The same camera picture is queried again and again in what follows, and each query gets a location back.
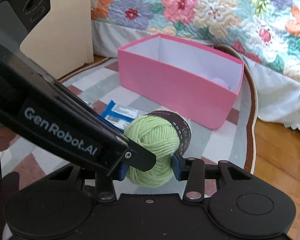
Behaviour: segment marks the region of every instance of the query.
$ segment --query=striped rug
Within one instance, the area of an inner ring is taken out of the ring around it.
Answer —
[[[84,101],[93,104],[97,113],[114,102],[144,111],[166,109],[164,106],[144,98],[120,86],[118,61],[110,59],[101,65],[70,77],[63,83]],[[254,123],[257,115],[257,96],[253,80],[247,67],[240,94],[227,120],[218,130],[209,130],[190,121],[192,140],[184,157],[202,158],[208,164],[229,160],[249,172],[254,170],[255,143]],[[37,181],[46,174],[64,166],[67,161],[37,147],[24,138],[19,138],[8,151],[2,153],[3,174],[17,171],[20,174],[20,189]],[[174,178],[164,186],[148,189],[133,185],[129,180],[115,182],[117,194],[183,193],[186,182]],[[216,190],[215,182],[206,181],[206,196]]]

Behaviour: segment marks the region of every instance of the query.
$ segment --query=open box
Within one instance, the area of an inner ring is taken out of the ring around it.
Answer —
[[[194,41],[157,34],[118,49],[132,90],[209,128],[220,128],[239,94],[243,61]]]

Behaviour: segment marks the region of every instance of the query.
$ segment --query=circular disc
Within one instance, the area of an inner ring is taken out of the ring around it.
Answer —
[[[91,201],[82,192],[19,193],[6,204],[9,227],[27,238],[58,238],[89,216]]]
[[[212,195],[209,213],[224,229],[236,235],[271,237],[293,222],[293,201],[280,190],[258,181],[236,181]]]

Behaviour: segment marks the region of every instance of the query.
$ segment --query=bed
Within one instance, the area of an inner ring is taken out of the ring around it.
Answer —
[[[300,0],[91,0],[91,19],[105,57],[153,33],[232,47],[255,80],[258,117],[300,129]]]

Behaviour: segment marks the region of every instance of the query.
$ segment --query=yarn ball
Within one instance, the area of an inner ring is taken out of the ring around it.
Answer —
[[[167,120],[144,115],[126,126],[124,135],[156,155],[157,161],[149,171],[129,167],[127,177],[136,185],[159,187],[172,176],[171,157],[179,148],[180,140],[175,128]]]
[[[230,86],[227,84],[227,82],[221,78],[213,78],[211,81],[226,89],[230,89]]]

